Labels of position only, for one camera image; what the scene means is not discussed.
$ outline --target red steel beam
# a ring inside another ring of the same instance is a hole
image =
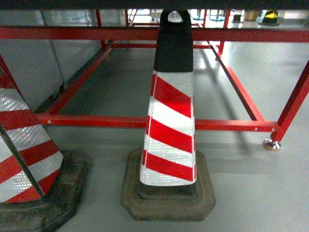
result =
[[[226,12],[226,15],[225,15],[223,28],[227,28],[227,25],[228,25],[228,21],[229,21],[229,19],[230,19],[230,16],[231,16],[231,10],[228,10],[228,11]],[[219,52],[220,52],[220,53],[223,53],[223,48],[224,48],[224,41],[221,41],[221,42],[220,42],[220,45],[219,45]]]
[[[204,18],[203,18],[203,24],[202,24],[202,27],[204,28],[205,25],[206,25],[206,18],[207,18],[207,9],[205,9],[205,12],[204,12]]]
[[[309,43],[309,30],[193,28],[195,41]],[[0,39],[156,40],[158,28],[147,27],[0,27]]]
[[[240,80],[237,78],[236,74],[232,70],[231,67],[224,64],[221,60],[222,54],[217,52],[214,46],[211,47],[214,54],[216,55],[217,59],[219,60],[225,74],[227,75],[228,79],[230,80],[234,90],[236,91],[237,95],[239,96],[242,104],[244,105],[245,109],[247,110],[250,118],[252,120],[257,121],[264,121],[264,118],[259,111],[259,109],[254,104],[253,100],[249,96],[248,92],[246,91],[245,87],[241,84]]]
[[[97,55],[94,61],[87,67],[85,71],[80,74],[68,89],[66,89],[58,99],[56,99],[50,108],[46,111],[50,114],[57,114],[61,108],[70,100],[74,93],[83,85],[83,83],[90,77],[93,71],[100,65],[100,63],[107,57],[112,51],[111,45],[109,45],[104,51]]]
[[[146,117],[36,114],[43,125],[145,128]],[[277,122],[196,119],[196,130],[270,132]]]
[[[129,26],[129,16],[127,14],[127,9],[125,10],[125,17],[126,17],[126,26]]]
[[[1,72],[0,72],[0,80],[1,80],[2,75],[5,75],[4,81],[6,81],[6,78],[9,79],[9,81],[14,85],[14,87],[18,91],[18,93],[20,95],[22,95],[21,92],[20,92],[20,89],[17,86],[17,83],[15,82],[8,66],[6,66],[6,63],[5,63],[4,59],[2,58],[1,54],[0,54],[0,68],[3,70],[3,74],[1,74]]]
[[[98,22],[98,27],[102,27],[102,21],[101,21],[101,16],[100,16],[100,10],[96,10],[96,16],[97,16],[97,22]],[[104,40],[101,40],[101,49],[104,50],[106,48],[106,44]]]
[[[112,45],[112,48],[156,48],[155,43],[116,43]],[[196,49],[210,49],[211,45],[195,44],[193,48]]]
[[[280,142],[282,140],[308,93],[309,93],[309,60],[282,114],[279,117],[278,124],[280,126],[280,129],[273,132],[270,136],[273,141]]]

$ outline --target adjustable foot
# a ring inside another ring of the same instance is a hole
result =
[[[281,148],[280,142],[272,141],[271,139],[265,139],[263,145],[266,149],[271,151],[279,151]]]

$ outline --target traffic cone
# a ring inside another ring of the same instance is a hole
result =
[[[72,217],[85,167],[59,151],[0,69],[0,231],[52,230]]]
[[[278,11],[267,10],[263,18],[263,21],[259,24],[264,26],[278,26],[279,23],[277,23],[277,20],[278,20]]]
[[[195,149],[190,15],[172,23],[170,12],[160,18],[144,148],[129,155],[124,180],[122,205],[137,220],[203,220],[215,204]]]

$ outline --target rubber cone base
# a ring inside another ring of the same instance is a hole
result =
[[[144,199],[139,195],[142,148],[129,154],[121,205],[135,220],[202,221],[215,206],[215,197],[205,157],[197,152],[196,196],[185,199]]]
[[[0,231],[51,232],[74,216],[85,184],[87,163],[75,152],[62,154],[60,172],[45,199],[0,204]]]

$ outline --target black cone top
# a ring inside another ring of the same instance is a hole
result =
[[[177,10],[181,23],[169,22],[172,10],[163,10],[157,38],[154,70],[165,73],[193,71],[193,38],[188,10]]]

